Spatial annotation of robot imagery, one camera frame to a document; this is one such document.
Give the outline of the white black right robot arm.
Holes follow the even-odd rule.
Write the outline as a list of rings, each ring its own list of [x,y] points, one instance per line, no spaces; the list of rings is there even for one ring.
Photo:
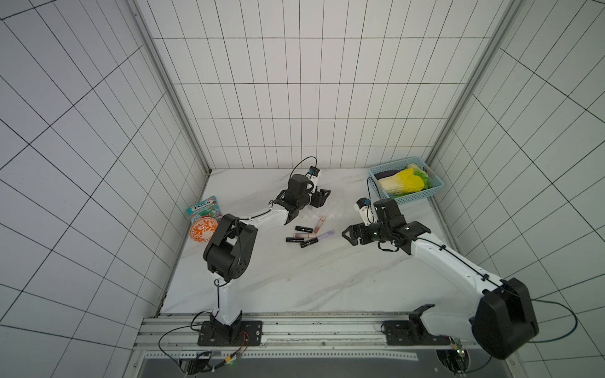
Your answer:
[[[410,340],[431,338],[474,341],[490,356],[504,360],[539,333],[529,289],[517,279],[504,280],[450,250],[429,228],[406,221],[395,200],[359,199],[354,208],[362,222],[342,236],[352,246],[376,243],[384,252],[403,251],[423,261],[466,296],[469,304],[445,312],[427,303],[408,316]]]

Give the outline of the black silver-band lipstick Shuzili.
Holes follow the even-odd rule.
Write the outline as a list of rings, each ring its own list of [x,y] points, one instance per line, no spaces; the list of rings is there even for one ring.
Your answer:
[[[306,239],[300,244],[301,248],[309,247],[310,245],[316,244],[319,241],[318,238]]]

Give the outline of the lilac tube black cap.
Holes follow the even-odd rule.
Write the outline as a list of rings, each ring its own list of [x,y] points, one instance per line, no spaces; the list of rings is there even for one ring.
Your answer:
[[[334,229],[332,229],[332,230],[329,230],[329,231],[327,231],[327,232],[322,233],[321,235],[318,235],[318,236],[316,237],[316,239],[317,239],[317,240],[323,240],[323,239],[328,238],[329,236],[332,236],[334,233],[335,233],[335,230],[334,230]]]

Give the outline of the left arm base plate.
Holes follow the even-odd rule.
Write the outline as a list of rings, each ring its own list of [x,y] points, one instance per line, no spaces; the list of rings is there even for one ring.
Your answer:
[[[237,321],[233,326],[225,326],[217,321],[204,321],[198,346],[259,346],[261,344],[263,323],[261,321]]]

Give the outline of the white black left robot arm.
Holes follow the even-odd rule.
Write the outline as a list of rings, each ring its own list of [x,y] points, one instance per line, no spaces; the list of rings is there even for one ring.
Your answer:
[[[247,270],[258,232],[286,225],[307,206],[320,208],[331,194],[318,187],[321,170],[315,166],[305,174],[292,173],[288,187],[262,209],[247,217],[225,214],[218,222],[203,258],[217,288],[217,307],[210,313],[210,326],[223,337],[240,332],[243,312],[236,298],[236,280]]]

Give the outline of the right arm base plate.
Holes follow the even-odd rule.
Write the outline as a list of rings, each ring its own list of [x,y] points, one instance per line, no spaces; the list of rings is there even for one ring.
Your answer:
[[[389,346],[449,346],[448,337],[431,335],[416,321],[384,321],[381,332]]]

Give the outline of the pink frosted lip gloss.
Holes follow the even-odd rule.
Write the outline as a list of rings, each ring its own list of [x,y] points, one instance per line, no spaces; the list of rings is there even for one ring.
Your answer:
[[[301,233],[294,234],[294,237],[299,238],[299,239],[313,239],[313,238],[316,238],[317,235],[314,233],[301,232]]]

